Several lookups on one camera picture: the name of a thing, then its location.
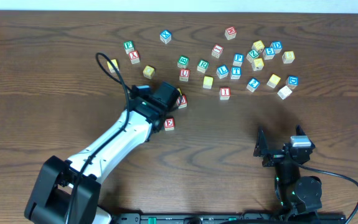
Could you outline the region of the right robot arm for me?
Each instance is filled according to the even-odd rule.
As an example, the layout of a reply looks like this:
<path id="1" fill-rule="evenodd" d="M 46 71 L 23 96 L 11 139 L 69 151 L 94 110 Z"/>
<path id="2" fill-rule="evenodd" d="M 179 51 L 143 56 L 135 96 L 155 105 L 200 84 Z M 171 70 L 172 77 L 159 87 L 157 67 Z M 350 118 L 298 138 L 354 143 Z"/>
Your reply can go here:
<path id="1" fill-rule="evenodd" d="M 282 203 L 277 216 L 285 221 L 322 207 L 322 183 L 314 176 L 301 176 L 299 167 L 310 160 L 315 145 L 300 126 L 281 149 L 270 149 L 262 129 L 258 130 L 253 155 L 263 159 L 263 167 L 275 168 L 275 194 Z"/>

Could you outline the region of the red E block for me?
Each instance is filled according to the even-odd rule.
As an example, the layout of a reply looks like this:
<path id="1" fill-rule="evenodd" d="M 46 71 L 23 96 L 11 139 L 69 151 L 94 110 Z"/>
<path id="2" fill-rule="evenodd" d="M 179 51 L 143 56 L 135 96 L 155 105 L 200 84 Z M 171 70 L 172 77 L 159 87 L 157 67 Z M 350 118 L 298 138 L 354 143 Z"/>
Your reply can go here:
<path id="1" fill-rule="evenodd" d="M 164 122 L 164 129 L 166 131 L 171 131 L 175 129 L 174 118 L 167 118 Z"/>

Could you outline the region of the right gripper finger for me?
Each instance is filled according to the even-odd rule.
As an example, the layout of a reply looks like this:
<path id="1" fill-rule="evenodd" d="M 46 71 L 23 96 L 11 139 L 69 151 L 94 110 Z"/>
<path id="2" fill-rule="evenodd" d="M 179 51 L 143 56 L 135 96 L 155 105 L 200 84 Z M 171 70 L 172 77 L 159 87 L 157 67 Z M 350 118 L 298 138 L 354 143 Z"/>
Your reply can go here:
<path id="1" fill-rule="evenodd" d="M 297 127 L 296 127 L 296 136 L 307 136 L 300 125 L 297 125 Z M 311 146 L 310 147 L 315 148 L 315 145 L 314 145 L 314 143 L 312 141 L 311 141 Z"/>
<path id="2" fill-rule="evenodd" d="M 253 152 L 254 157 L 263 157 L 268 152 L 268 144 L 266 143 L 266 137 L 262 128 L 258 129 L 257 142 Z"/>

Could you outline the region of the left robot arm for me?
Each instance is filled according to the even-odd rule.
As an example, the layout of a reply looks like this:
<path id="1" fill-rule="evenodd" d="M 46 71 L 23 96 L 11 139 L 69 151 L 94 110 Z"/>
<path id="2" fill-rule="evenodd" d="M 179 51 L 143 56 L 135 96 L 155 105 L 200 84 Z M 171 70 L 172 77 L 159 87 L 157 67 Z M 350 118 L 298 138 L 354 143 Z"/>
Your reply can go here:
<path id="1" fill-rule="evenodd" d="M 101 185 L 110 172 L 138 145 L 164 126 L 180 91 L 164 82 L 156 90 L 133 86 L 116 123 L 84 150 L 42 165 L 24 210 L 33 223 L 111 223 L 98 204 Z"/>

